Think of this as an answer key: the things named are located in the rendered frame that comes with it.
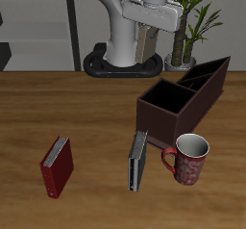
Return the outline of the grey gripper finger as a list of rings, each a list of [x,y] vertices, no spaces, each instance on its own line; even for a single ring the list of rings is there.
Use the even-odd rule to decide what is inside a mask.
[[[155,54],[158,33],[159,33],[159,29],[155,27],[152,27],[149,31],[148,42],[147,42],[147,59],[149,59]]]
[[[150,57],[149,30],[150,27],[147,25],[142,25],[138,30],[135,61],[139,64],[143,64]]]

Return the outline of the dark brown desk caddy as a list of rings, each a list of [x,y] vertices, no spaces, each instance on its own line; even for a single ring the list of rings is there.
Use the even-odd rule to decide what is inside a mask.
[[[136,129],[156,148],[191,133],[222,94],[230,57],[194,65],[177,82],[160,78],[136,101]]]

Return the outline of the green pot plant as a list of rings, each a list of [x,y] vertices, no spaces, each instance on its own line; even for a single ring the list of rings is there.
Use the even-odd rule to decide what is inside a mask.
[[[174,71],[189,70],[194,66],[191,59],[193,44],[204,41],[204,33],[210,28],[221,26],[222,22],[216,22],[220,10],[206,17],[210,3],[197,9],[203,0],[174,0],[184,7],[181,16],[180,29],[175,33],[173,51],[165,58],[165,69]]]

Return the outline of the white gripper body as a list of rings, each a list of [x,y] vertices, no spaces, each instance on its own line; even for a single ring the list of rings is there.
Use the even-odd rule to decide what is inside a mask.
[[[122,14],[132,21],[174,33],[180,28],[183,10],[181,4],[173,1],[167,1],[164,6],[148,8],[142,0],[125,0]]]

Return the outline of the grey shelf unit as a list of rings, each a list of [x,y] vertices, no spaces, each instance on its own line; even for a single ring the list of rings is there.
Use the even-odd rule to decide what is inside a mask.
[[[0,42],[12,56],[3,71],[79,71],[74,0],[0,0]]]

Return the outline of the dark grey book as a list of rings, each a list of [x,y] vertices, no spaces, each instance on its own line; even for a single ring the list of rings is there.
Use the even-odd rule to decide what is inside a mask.
[[[136,131],[128,157],[128,190],[138,191],[145,167],[147,132]]]

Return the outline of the dark angular object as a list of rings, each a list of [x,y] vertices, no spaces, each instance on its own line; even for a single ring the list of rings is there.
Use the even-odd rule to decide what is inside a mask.
[[[12,56],[10,45],[7,42],[0,42],[0,71],[3,71]]]

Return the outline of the red patterned mug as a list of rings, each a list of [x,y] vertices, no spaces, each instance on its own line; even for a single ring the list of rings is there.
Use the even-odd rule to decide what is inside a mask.
[[[161,152],[161,159],[178,183],[192,186],[198,181],[208,153],[209,143],[203,137],[196,134],[183,134],[177,138],[175,147],[167,147]],[[173,166],[165,160],[167,154],[174,155]]]

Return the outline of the red book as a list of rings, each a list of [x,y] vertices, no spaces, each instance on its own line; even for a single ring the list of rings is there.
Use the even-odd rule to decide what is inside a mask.
[[[74,170],[73,158],[70,147],[70,140],[66,138],[58,156],[54,162],[47,166],[45,161],[53,150],[55,144],[61,137],[57,137],[42,161],[39,163],[42,178],[46,187],[47,195],[58,199],[66,185],[72,171]]]

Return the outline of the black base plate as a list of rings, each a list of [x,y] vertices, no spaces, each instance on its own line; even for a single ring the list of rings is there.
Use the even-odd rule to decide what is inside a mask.
[[[87,75],[95,78],[151,78],[162,72],[163,62],[158,54],[154,54],[143,64],[117,67],[103,59],[106,51],[105,42],[94,45],[93,51],[84,59],[84,70]]]

